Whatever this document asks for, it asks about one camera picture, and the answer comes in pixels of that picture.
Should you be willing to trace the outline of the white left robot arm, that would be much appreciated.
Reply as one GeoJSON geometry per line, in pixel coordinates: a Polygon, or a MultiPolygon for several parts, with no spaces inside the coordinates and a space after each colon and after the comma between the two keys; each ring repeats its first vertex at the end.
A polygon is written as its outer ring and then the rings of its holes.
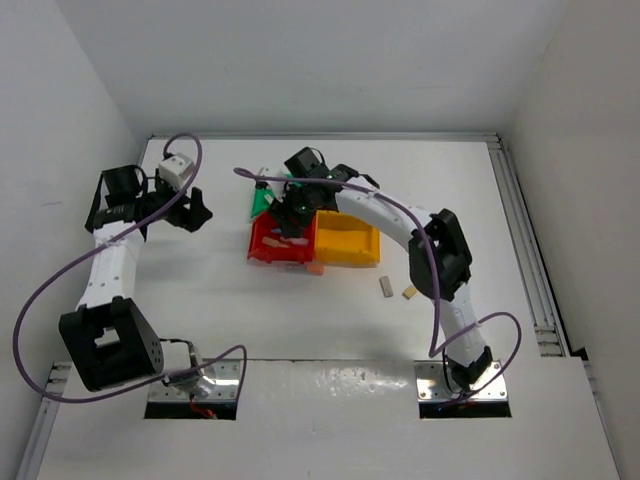
{"type": "Polygon", "coordinates": [[[98,392],[162,372],[160,340],[134,302],[138,259],[147,239],[136,223],[147,216],[188,232],[211,219],[200,189],[175,195],[195,169],[184,156],[161,161],[153,177],[136,165],[101,173],[85,228],[99,252],[75,311],[59,332],[84,386],[98,392]]]}

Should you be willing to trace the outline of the orange correction tape dispenser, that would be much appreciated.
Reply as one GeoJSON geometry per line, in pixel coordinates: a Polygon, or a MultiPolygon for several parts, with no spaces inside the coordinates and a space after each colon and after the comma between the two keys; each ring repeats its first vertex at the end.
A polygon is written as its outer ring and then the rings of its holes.
{"type": "Polygon", "coordinates": [[[264,237],[262,239],[262,243],[267,245],[267,246],[269,246],[269,247],[271,247],[271,248],[281,248],[282,247],[282,245],[281,245],[281,243],[279,241],[277,241],[277,240],[275,240],[273,238],[270,238],[270,237],[264,237]]]}

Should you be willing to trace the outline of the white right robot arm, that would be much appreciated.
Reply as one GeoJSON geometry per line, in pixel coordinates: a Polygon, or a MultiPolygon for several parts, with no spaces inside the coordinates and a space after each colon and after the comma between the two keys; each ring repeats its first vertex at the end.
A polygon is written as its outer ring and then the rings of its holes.
{"type": "Polygon", "coordinates": [[[376,228],[408,254],[412,285],[433,302],[435,333],[445,336],[451,378],[469,392],[493,361],[479,332],[469,281],[472,255],[457,216],[430,213],[380,192],[369,175],[345,164],[333,168],[310,147],[284,162],[291,177],[268,213],[296,236],[320,210],[350,215],[376,228]]]}

